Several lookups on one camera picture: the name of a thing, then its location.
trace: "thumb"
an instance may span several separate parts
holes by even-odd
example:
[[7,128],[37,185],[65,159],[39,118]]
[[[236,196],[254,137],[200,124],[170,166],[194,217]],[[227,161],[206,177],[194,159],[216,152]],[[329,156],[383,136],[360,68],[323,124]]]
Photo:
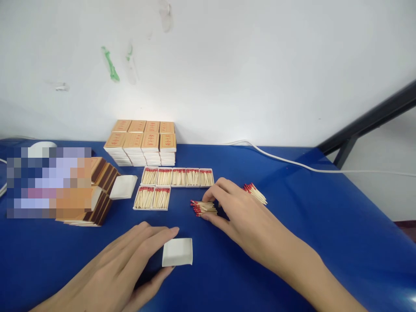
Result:
[[140,286],[133,292],[130,301],[124,307],[123,312],[137,312],[150,301],[158,292],[165,278],[173,271],[174,266],[162,268],[149,282]]
[[201,218],[207,221],[210,221],[213,225],[218,227],[220,230],[222,230],[225,234],[230,236],[231,226],[230,222],[225,220],[224,218],[221,218],[217,216],[216,214],[213,214],[211,212],[206,212],[201,215]]

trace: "left hand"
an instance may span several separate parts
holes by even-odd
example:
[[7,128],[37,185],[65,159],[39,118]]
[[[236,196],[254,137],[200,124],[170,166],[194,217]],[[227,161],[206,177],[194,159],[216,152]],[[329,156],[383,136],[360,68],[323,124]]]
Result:
[[178,227],[151,227],[147,222],[136,225],[32,311],[136,312],[154,297],[173,267],[162,268],[134,291],[139,276],[149,258],[178,232]]

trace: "hand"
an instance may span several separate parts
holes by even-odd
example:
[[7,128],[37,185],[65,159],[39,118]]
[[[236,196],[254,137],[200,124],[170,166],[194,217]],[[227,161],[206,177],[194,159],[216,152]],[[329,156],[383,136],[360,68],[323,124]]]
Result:
[[366,311],[336,280],[320,256],[290,232],[257,198],[220,178],[203,202],[215,199],[230,221],[201,217],[223,230],[255,261],[282,277],[318,311]]
[[179,232],[142,222],[109,244],[68,284],[32,311],[136,312],[159,290],[173,267],[162,268],[134,291],[149,258]]
[[293,258],[293,245],[301,240],[293,235],[257,198],[239,188],[232,181],[220,178],[210,187],[203,202],[215,199],[223,207],[230,221],[209,212],[201,217],[223,230],[253,260],[282,274]]

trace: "white cable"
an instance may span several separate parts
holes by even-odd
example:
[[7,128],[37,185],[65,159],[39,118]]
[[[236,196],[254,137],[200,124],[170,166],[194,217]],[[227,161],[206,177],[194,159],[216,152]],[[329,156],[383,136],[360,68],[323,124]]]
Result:
[[411,176],[411,177],[415,177],[416,178],[416,173],[406,173],[406,172],[396,172],[396,171],[378,171],[378,170],[319,170],[319,169],[314,169],[314,168],[311,168],[311,167],[309,167],[307,165],[301,164],[299,162],[294,162],[292,160],[287,160],[287,159],[284,159],[284,158],[281,158],[281,157],[274,156],[272,154],[266,153],[265,151],[259,149],[257,146],[255,146],[253,143],[251,143],[248,140],[239,140],[239,141],[235,141],[235,142],[231,142],[231,143],[224,143],[224,144],[220,144],[220,145],[234,145],[234,144],[243,143],[243,142],[249,143],[252,147],[254,147],[260,153],[262,153],[262,154],[264,154],[266,156],[269,156],[271,158],[284,161],[286,163],[291,163],[293,165],[301,166],[303,168],[306,168],[306,169],[311,170],[311,171],[314,171],[314,172],[322,172],[322,173],[355,173],[355,172],[386,173],[386,174],[394,174],[394,175],[399,175],[399,176]]
[[[0,158],[0,161],[7,164],[6,160],[3,160]],[[7,190],[7,182],[4,184],[2,188],[0,188],[0,198],[4,195],[4,193],[6,193],[6,190]]]

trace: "white computer mouse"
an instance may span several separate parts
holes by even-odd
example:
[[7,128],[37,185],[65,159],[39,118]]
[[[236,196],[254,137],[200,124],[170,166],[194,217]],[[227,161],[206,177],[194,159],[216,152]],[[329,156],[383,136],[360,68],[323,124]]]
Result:
[[49,158],[50,147],[57,147],[57,145],[50,141],[36,142],[27,149],[28,158]]

